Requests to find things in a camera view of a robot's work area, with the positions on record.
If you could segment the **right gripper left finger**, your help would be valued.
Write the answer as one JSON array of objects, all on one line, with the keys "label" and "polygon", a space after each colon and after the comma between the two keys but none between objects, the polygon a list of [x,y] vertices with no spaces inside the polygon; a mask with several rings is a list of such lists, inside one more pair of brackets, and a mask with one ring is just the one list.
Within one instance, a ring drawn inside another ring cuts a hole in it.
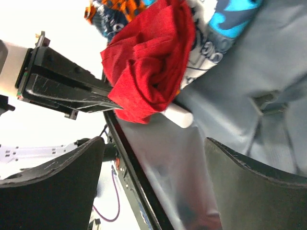
[{"label": "right gripper left finger", "polygon": [[46,163],[0,182],[2,230],[85,230],[105,143],[95,137]]}]

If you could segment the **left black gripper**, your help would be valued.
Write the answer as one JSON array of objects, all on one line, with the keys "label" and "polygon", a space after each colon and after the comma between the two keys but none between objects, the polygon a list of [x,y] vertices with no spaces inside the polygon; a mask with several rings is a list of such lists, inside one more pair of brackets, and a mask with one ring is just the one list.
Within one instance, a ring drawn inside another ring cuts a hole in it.
[{"label": "left black gripper", "polygon": [[[64,113],[72,120],[79,112],[121,109],[108,98],[110,86],[49,47],[45,31],[35,34],[35,41],[34,48],[26,49],[15,83],[18,100]],[[32,73],[33,64],[46,77]]]}]

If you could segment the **pink and teal kids suitcase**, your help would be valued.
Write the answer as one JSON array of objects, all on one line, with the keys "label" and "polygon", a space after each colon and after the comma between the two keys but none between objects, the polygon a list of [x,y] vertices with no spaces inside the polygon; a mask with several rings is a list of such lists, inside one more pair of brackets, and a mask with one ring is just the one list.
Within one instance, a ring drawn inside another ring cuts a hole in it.
[{"label": "pink and teal kids suitcase", "polygon": [[307,177],[306,1],[265,0],[221,62],[177,103],[194,115],[189,128],[162,115],[147,125],[105,115],[137,229],[223,230],[206,138]]}]

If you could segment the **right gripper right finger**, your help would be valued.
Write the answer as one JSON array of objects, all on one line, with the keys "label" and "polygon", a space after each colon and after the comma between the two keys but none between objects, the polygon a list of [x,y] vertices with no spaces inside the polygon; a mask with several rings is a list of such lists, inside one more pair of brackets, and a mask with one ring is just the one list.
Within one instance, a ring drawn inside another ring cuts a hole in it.
[{"label": "right gripper right finger", "polygon": [[307,179],[206,138],[207,168],[224,230],[305,230]]}]

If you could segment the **white tube bottle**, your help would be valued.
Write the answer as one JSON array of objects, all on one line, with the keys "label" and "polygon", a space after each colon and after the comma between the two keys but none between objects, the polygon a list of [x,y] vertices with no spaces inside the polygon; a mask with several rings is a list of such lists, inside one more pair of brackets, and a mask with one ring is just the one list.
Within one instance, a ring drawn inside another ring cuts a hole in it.
[{"label": "white tube bottle", "polygon": [[194,120],[192,113],[174,103],[171,103],[160,113],[181,128],[189,127]]}]

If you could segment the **bright red garment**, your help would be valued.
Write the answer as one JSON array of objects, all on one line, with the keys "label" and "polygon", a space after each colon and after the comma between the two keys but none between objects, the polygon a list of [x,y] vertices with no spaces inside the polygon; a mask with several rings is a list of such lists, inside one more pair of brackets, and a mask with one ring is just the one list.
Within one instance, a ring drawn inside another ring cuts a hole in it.
[{"label": "bright red garment", "polygon": [[176,97],[195,39],[185,0],[158,0],[129,22],[101,52],[118,118],[147,124]]}]

